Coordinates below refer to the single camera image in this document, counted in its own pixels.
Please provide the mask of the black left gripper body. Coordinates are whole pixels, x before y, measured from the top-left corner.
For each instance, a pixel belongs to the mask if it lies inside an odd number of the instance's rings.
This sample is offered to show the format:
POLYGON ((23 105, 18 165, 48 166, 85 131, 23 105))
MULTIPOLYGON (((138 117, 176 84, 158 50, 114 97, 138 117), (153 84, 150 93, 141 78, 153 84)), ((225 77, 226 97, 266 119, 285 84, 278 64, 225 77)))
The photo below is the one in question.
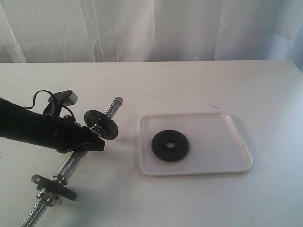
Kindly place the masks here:
POLYGON ((54 119, 47 132, 47 147, 59 153, 68 153, 95 142, 95 136, 87 127, 81 127, 64 118, 54 119))

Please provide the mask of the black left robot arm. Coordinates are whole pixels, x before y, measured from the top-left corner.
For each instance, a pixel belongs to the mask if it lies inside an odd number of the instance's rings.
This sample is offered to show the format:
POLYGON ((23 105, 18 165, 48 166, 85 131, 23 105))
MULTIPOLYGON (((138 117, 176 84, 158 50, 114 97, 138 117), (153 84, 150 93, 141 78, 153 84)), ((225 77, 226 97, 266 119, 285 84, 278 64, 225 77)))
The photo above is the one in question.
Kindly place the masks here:
POLYGON ((71 120, 35 113, 0 99, 0 136, 68 153, 78 149, 103 151, 105 142, 88 127, 71 120))

